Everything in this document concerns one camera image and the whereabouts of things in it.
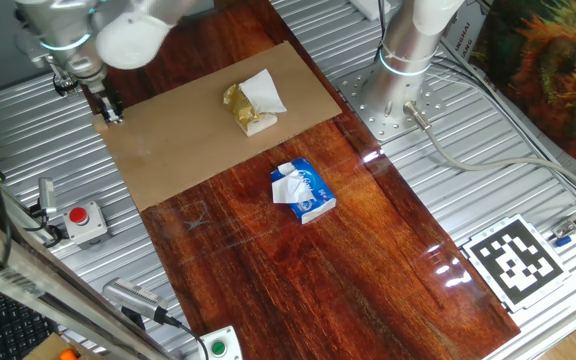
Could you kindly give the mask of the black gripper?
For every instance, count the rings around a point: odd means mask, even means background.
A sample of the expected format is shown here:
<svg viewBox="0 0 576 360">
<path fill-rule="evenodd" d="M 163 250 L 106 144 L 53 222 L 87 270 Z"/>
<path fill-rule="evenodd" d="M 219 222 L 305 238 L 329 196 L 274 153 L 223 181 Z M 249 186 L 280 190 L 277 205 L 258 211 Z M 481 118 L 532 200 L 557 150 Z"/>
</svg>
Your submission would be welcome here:
<svg viewBox="0 0 576 360">
<path fill-rule="evenodd" d="M 86 83 L 92 95 L 94 106 L 98 108 L 104 121 L 120 124 L 123 122 L 123 105 L 117 97 L 117 92 L 110 79 L 98 78 Z"/>
</svg>

